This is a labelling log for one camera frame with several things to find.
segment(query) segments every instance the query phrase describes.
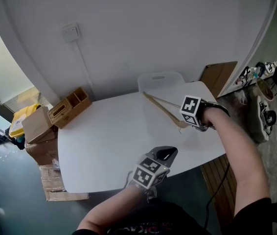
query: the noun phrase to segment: clutter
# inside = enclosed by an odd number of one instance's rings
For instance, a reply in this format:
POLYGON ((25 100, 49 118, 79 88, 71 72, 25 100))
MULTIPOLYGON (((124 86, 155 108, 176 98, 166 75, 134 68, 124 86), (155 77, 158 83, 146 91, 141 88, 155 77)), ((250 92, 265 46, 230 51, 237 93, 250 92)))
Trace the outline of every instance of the clutter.
POLYGON ((35 112, 38 108, 40 108, 39 104, 33 104, 16 112, 13 116, 9 129, 9 137, 17 138, 22 136, 24 134, 22 121, 35 112))
POLYGON ((263 143, 269 140, 276 120, 276 113, 269 109, 266 100, 262 100, 260 96, 252 99, 247 115, 247 126, 257 143, 263 143))
POLYGON ((258 62, 255 67, 246 66, 233 85, 240 85, 243 87, 249 86, 255 82, 255 79, 265 79, 275 72, 277 63, 261 63, 258 62))
POLYGON ((17 138, 11 138, 9 136, 9 130, 10 128, 6 129, 5 130, 5 136, 7 137, 7 139, 14 145, 16 145, 19 150, 23 150, 24 149, 24 141, 25 141, 25 137, 24 137, 24 134, 20 137, 17 137, 17 138))
POLYGON ((52 159, 52 164, 55 170, 60 170, 60 165, 58 159, 52 159))
POLYGON ((39 166, 43 189, 47 201, 76 201, 89 198, 88 193, 68 193, 62 180, 61 172, 54 165, 39 166))
POLYGON ((82 88, 78 88, 50 109, 48 117, 52 124, 61 129, 91 104, 92 102, 86 92, 82 88))
POLYGON ((269 85, 261 78, 258 78, 256 85, 253 88, 253 94, 255 96, 260 96, 261 100, 271 102, 274 99, 274 94, 272 93, 269 85))
POLYGON ((25 142, 26 152, 35 160, 38 165, 52 164, 53 159, 58 160, 58 140, 57 133, 50 133, 48 135, 50 140, 28 144, 25 142))
POLYGON ((28 144, 41 142, 40 139, 52 132, 52 123, 48 117, 48 107, 40 107, 22 121, 25 139, 28 144))
POLYGON ((237 100, 240 102, 240 104, 242 104, 242 105, 247 104, 247 98, 246 98, 245 92, 243 90, 239 90, 237 92, 234 92, 234 95, 237 98, 237 100))

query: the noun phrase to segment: wooden organizer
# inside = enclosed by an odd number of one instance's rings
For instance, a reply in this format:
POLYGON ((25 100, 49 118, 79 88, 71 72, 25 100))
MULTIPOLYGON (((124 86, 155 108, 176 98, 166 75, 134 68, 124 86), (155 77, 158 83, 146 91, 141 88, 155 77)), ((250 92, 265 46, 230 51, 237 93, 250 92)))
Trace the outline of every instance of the wooden organizer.
POLYGON ((52 124, 62 129, 91 104, 87 93, 82 88, 78 88, 50 109, 48 117, 52 124))

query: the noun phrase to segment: electrical outlet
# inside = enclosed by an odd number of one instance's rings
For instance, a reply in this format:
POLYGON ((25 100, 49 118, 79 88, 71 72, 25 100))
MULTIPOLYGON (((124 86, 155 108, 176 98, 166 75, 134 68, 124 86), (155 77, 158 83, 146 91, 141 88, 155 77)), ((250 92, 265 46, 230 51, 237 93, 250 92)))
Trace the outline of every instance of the electrical outlet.
POLYGON ((72 23, 63 27, 62 36, 64 37, 66 43, 70 43, 75 40, 78 40, 81 37, 78 24, 72 23))

